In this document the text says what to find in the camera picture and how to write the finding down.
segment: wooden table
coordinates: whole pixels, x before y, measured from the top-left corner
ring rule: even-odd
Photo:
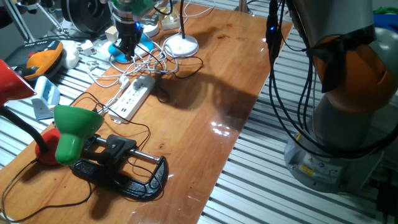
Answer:
[[[190,6],[187,13],[196,14],[204,9]],[[283,23],[285,37],[291,27]],[[200,17],[189,18],[185,30],[198,40],[200,50],[196,56],[203,59],[205,66],[187,80],[164,76],[160,84],[170,94],[170,103],[160,103],[151,95],[132,119],[148,125],[152,133],[141,150],[167,158],[170,172],[164,193],[151,202],[135,202],[94,186],[95,192],[88,202],[48,209],[25,223],[197,222],[270,67],[265,18],[213,9]],[[164,40],[165,34],[173,32],[175,30],[161,31],[154,41]],[[177,73],[181,77],[199,66],[194,58],[181,63]],[[168,69],[173,69],[174,65],[170,62],[169,65]],[[104,75],[116,73],[110,68]],[[105,103],[118,88],[105,89],[93,84],[87,91]],[[91,98],[81,97],[75,105],[92,110],[95,103]],[[144,127],[115,124],[108,115],[105,118],[98,131],[103,138],[117,134],[140,143],[146,137]],[[30,144],[0,170],[0,192],[34,158],[34,146],[35,143]],[[143,161],[136,163],[150,169],[154,167]],[[140,180],[149,176],[130,165],[126,165],[123,172]],[[34,164],[7,194],[6,212],[11,218],[20,219],[43,206],[73,203],[87,195],[87,183],[73,175],[68,167]]]

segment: white power strip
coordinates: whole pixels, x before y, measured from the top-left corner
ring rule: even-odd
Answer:
[[[111,107],[113,111],[109,111],[109,116],[116,123],[128,123],[126,120],[130,120],[132,116],[140,108],[141,104],[148,97],[150,91],[155,86],[155,78],[139,75],[133,83],[127,88],[122,94],[120,99]]]

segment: white plug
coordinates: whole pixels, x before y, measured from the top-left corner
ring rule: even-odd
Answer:
[[[83,49],[83,52],[86,56],[95,54],[94,45],[90,40],[86,40],[86,42],[82,43],[81,49]]]
[[[119,89],[123,91],[125,88],[127,88],[127,86],[130,85],[130,79],[129,79],[129,77],[127,77],[125,75],[122,75],[119,78],[119,83],[120,83],[120,88]]]

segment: label sticker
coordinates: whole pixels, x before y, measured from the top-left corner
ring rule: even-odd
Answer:
[[[334,184],[341,173],[342,166],[328,164],[306,153],[300,165],[300,170],[320,181]]]

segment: metal grating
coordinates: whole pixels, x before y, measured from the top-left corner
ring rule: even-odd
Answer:
[[[192,2],[213,5],[209,0]],[[249,8],[254,15],[266,17],[268,3],[254,2]],[[233,10],[238,4],[239,1],[234,0],[216,1],[216,7],[221,9]],[[287,43],[291,47],[304,48],[294,29]],[[77,68],[61,70],[51,79],[61,91],[61,105],[68,105],[93,83],[84,64],[93,59],[101,63],[101,67],[93,72],[101,75],[109,67],[108,59],[100,54],[81,55]],[[292,114],[305,83],[307,64],[305,53],[291,51],[286,46],[276,62],[275,75],[280,95]],[[384,217],[376,211],[375,188],[365,186],[355,196],[324,194],[304,187],[291,176],[283,157],[287,135],[271,108],[267,87],[266,82],[198,223],[394,223],[394,217]],[[318,103],[321,97],[320,85],[317,85],[315,102]],[[10,101],[7,106],[38,131],[52,122],[51,119],[35,120],[30,100]],[[1,169],[32,138],[2,117],[0,127]],[[294,132],[292,126],[288,125],[288,128]]]

